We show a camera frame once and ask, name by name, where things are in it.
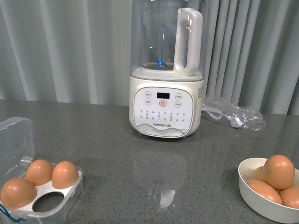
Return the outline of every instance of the speckled surface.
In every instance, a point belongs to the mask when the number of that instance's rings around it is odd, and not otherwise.
[[[299,167],[299,116],[264,115],[257,133],[202,118],[176,140],[139,134],[126,106],[0,100],[0,121],[14,116],[33,122],[35,159],[83,170],[65,224],[274,223],[243,201],[238,165],[284,154]]]

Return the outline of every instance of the digital display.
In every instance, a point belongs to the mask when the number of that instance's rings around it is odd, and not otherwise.
[[[159,99],[169,99],[170,94],[165,92],[157,92],[157,98]]]

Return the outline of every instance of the brown egg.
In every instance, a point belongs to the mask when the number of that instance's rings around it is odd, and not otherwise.
[[[251,189],[253,189],[256,193],[258,193],[260,196],[267,198],[270,201],[276,202],[277,204],[282,204],[282,200],[279,194],[270,185],[258,180],[248,181],[247,185]]]
[[[284,206],[299,209],[299,185],[281,190],[279,195]]]
[[[78,177],[76,166],[69,161],[63,161],[57,164],[53,170],[52,185],[56,189],[68,188],[74,185]]]
[[[26,179],[34,185],[40,186],[49,182],[52,178],[53,166],[47,160],[36,160],[30,164],[26,171]]]
[[[32,182],[25,178],[14,178],[4,184],[0,199],[4,207],[18,209],[32,202],[36,195],[37,190]]]
[[[284,190],[293,185],[295,167],[284,155],[274,155],[267,159],[263,166],[266,182],[276,190]]]
[[[263,181],[263,182],[266,182],[264,176],[263,176],[263,166],[257,168],[255,171],[254,171],[254,179],[255,180],[258,180],[258,181]]]

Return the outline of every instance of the blue string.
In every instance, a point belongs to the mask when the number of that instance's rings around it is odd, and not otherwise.
[[[13,221],[13,222],[15,222],[15,223],[19,223],[20,221],[26,221],[26,219],[24,219],[24,218],[19,218],[19,219],[15,219],[15,218],[12,218],[11,216],[10,216],[10,214],[9,214],[9,212],[7,211],[7,209],[0,203],[0,207],[2,208],[2,209],[0,209],[0,211],[4,214],[4,215],[6,215],[8,218],[10,218],[10,220],[11,221]]]

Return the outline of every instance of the curtain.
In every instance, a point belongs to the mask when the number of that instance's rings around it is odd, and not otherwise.
[[[299,115],[296,0],[208,2],[206,94]],[[128,105],[131,5],[0,0],[0,98]]]

